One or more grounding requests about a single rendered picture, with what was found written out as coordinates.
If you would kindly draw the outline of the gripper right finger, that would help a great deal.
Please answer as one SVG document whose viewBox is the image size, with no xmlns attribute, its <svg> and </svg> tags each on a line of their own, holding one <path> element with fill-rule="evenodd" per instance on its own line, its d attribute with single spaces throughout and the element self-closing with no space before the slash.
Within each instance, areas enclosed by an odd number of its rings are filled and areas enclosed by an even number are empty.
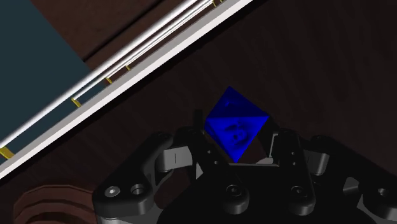
<svg viewBox="0 0 397 224">
<path fill-rule="evenodd" d="M 397 221 L 397 176 L 344 146 L 268 118 L 258 138 L 282 174 L 293 221 Z"/>
</svg>

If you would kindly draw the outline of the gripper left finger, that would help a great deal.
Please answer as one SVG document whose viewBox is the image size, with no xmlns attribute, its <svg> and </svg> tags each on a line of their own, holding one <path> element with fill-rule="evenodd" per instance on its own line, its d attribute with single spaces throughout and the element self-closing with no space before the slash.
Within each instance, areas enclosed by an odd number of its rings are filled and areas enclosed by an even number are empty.
<svg viewBox="0 0 397 224">
<path fill-rule="evenodd" d="M 161 209 L 155 194 L 180 167 L 190 168 L 193 181 Z M 98 224 L 244 224 L 249 200 L 198 125 L 151 134 L 92 194 Z"/>
</svg>

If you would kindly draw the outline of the blue cube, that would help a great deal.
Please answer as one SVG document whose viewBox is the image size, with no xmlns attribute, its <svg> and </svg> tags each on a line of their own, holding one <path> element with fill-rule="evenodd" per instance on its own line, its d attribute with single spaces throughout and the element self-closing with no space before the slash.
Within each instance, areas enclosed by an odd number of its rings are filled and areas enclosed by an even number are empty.
<svg viewBox="0 0 397 224">
<path fill-rule="evenodd" d="M 266 112 L 228 87 L 205 119 L 204 130 L 238 162 L 268 119 Z"/>
</svg>

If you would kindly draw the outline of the dark brown round object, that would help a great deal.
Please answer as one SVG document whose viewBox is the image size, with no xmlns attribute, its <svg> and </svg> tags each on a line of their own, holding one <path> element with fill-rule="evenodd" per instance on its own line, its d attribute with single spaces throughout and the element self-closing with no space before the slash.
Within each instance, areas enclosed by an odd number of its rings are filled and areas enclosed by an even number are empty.
<svg viewBox="0 0 397 224">
<path fill-rule="evenodd" d="M 36 186 L 14 203 L 13 224 L 97 224 L 92 189 L 66 183 Z"/>
</svg>

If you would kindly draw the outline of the white rail with gold brackets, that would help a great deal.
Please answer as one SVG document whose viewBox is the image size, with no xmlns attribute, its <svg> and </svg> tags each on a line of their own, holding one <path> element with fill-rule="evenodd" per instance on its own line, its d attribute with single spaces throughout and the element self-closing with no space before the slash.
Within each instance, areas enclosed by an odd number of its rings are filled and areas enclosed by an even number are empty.
<svg viewBox="0 0 397 224">
<path fill-rule="evenodd" d="M 48 145 L 52 144 L 58 138 L 62 137 L 65 133 L 69 132 L 75 126 L 88 117 L 93 115 L 96 111 L 118 97 L 124 91 L 138 83 L 144 77 L 152 73 L 158 67 L 173 58 L 179 52 L 183 51 L 186 47 L 190 46 L 196 40 L 213 30 L 219 24 L 227 20 L 229 17 L 237 13 L 243 7 L 248 5 L 252 0 L 226 0 L 224 3 L 217 5 L 210 12 L 206 13 L 203 17 L 192 23 L 185 30 L 181 31 L 178 35 L 173 37 L 170 41 L 166 42 L 154 53 L 145 58 L 138 65 L 123 74 L 113 84 L 109 84 L 104 90 L 96 94 L 89 101 L 78 107 L 70 115 L 66 116 L 52 128 L 48 129 L 33 142 L 28 144 L 25 148 L 20 150 L 16 155 L 9 158 L 7 161 L 0 165 L 0 179 L 3 179 L 9 173 L 21 166 L 24 162 L 28 161 L 34 155 L 45 149 Z M 129 65 L 141 55 L 145 54 L 149 49 L 161 42 L 164 38 L 169 36 L 170 33 L 181 27 L 195 15 L 207 8 L 212 3 L 212 0 L 202 0 L 202 2 L 194 7 L 190 12 L 166 31 L 162 31 L 153 41 L 147 45 L 142 46 L 138 52 L 132 53 L 134 44 L 131 43 L 120 52 L 121 55 L 112 56 L 108 62 L 110 66 L 104 69 L 98 68 L 96 71 L 90 73 L 85 79 L 77 83 L 72 89 L 68 90 L 64 95 L 60 96 L 44 110 L 39 112 L 27 123 L 23 124 L 16 131 L 12 132 L 8 137 L 0 142 L 0 146 L 6 147 L 8 143 L 17 138 L 20 134 L 25 132 L 33 124 L 37 123 L 40 119 L 46 116 L 49 112 L 54 110 L 57 106 L 62 104 L 68 97 L 73 100 L 78 99 L 81 95 L 98 84 L 104 78 L 109 78 L 117 73 L 123 67 Z"/>
</svg>

